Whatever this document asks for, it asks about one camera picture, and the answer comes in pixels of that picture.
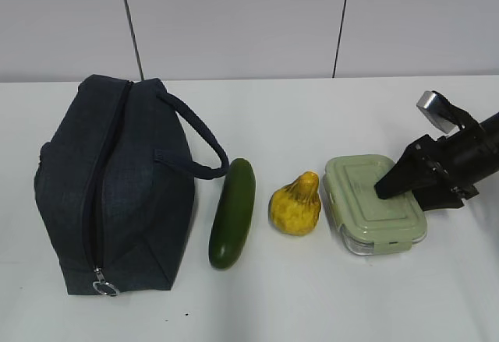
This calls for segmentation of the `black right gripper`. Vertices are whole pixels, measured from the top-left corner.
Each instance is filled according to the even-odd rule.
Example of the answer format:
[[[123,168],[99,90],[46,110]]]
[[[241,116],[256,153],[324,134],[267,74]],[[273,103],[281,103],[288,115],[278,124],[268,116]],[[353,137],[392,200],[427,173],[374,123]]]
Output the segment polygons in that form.
[[[452,136],[425,135],[410,143],[394,167],[375,185],[390,199],[412,191],[422,210],[459,209],[478,181],[498,171],[498,123],[481,122]]]

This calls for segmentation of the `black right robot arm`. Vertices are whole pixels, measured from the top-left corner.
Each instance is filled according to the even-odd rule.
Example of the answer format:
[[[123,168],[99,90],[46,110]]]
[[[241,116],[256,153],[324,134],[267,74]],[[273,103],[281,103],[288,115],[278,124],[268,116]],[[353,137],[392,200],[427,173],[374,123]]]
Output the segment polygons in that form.
[[[411,192],[424,211],[458,209],[479,194],[475,184],[498,172],[498,115],[432,139],[410,143],[375,185],[380,199]]]

